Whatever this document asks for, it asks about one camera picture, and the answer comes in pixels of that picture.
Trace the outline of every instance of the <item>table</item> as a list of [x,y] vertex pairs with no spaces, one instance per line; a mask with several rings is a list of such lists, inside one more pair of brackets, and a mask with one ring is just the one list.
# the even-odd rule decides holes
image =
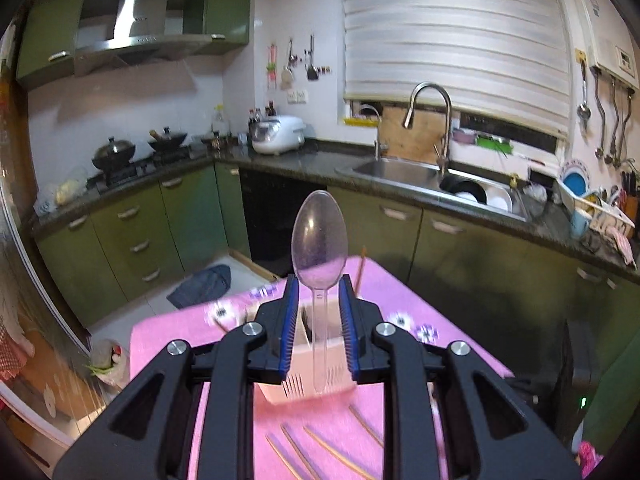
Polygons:
[[[355,282],[359,257],[348,258],[344,272],[351,275]],[[285,280],[276,284],[274,297],[280,297],[284,291]],[[465,340],[500,375],[510,376],[511,371],[481,348],[465,333],[448,321],[442,314],[414,294],[405,285],[395,279],[373,260],[367,259],[362,274],[360,297],[376,303],[385,320],[393,314],[408,314],[415,326],[428,324],[437,331],[434,344],[446,347],[452,341]],[[310,292],[300,287],[300,301],[308,301]],[[249,291],[221,301],[229,302],[234,308],[244,310],[254,302]],[[173,339],[184,339],[193,347],[219,340],[222,330],[207,322],[207,313],[211,304],[192,306],[178,312],[153,317],[137,324],[131,334],[130,370],[135,376],[167,343]],[[197,459],[200,445],[200,431],[204,420],[208,385],[203,389],[203,398],[198,409],[193,448],[189,466],[189,477],[196,478]],[[372,439],[348,410],[350,404],[357,407],[370,426],[378,434],[383,434],[383,387],[381,384],[358,386],[341,394],[321,399],[302,400],[291,404],[273,406],[264,398],[259,387],[254,391],[254,464],[256,480],[282,480],[293,478],[291,473],[273,452],[265,439],[269,434],[279,449],[293,463],[303,477],[310,478],[302,462],[295,455],[280,430],[281,424],[287,424],[289,431],[303,452],[316,466],[323,479],[359,479],[360,476],[343,466],[334,457],[303,431],[309,425],[324,440],[332,444],[354,462],[380,478],[382,476],[382,448]],[[444,465],[443,450],[440,450],[441,468]]]

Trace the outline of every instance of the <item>countertop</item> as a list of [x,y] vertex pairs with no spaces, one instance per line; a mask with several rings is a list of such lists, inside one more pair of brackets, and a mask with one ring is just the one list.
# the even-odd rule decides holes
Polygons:
[[580,242],[571,239],[568,213],[563,206],[549,203],[539,218],[531,222],[523,222],[472,207],[444,202],[437,197],[417,191],[381,184],[356,176],[345,176],[336,171],[336,168],[352,168],[370,160],[371,157],[372,150],[370,148],[334,142],[311,141],[296,152],[279,156],[260,155],[246,147],[235,146],[226,152],[210,154],[203,158],[185,160],[159,168],[150,175],[140,177],[102,194],[99,194],[97,189],[91,189],[57,211],[41,218],[34,218],[28,229],[33,237],[44,237],[72,220],[120,200],[124,194],[139,190],[154,182],[204,168],[214,162],[226,162],[239,168],[288,176],[324,186],[342,187],[415,205],[426,210],[439,211],[454,218],[470,221],[559,251],[566,256],[577,258],[587,264],[640,284],[640,273],[625,266],[617,253],[600,250],[598,254],[594,254]]

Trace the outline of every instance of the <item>rice cooker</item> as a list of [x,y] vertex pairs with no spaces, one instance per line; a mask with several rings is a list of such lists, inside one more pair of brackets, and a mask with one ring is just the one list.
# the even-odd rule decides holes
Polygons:
[[258,153],[279,155],[305,143],[305,123],[298,117],[268,117],[255,127],[252,144]]

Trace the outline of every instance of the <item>blue cloth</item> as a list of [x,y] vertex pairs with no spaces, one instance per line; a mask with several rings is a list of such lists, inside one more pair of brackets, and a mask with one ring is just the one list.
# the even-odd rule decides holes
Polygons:
[[196,272],[166,298],[175,308],[209,303],[222,298],[231,286],[231,269],[218,265]]

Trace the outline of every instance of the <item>wall outlet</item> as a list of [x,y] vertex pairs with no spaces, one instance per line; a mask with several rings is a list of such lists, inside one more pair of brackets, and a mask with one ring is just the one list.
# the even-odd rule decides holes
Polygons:
[[299,103],[308,103],[309,102],[309,92],[308,90],[297,90],[296,91],[296,100]]

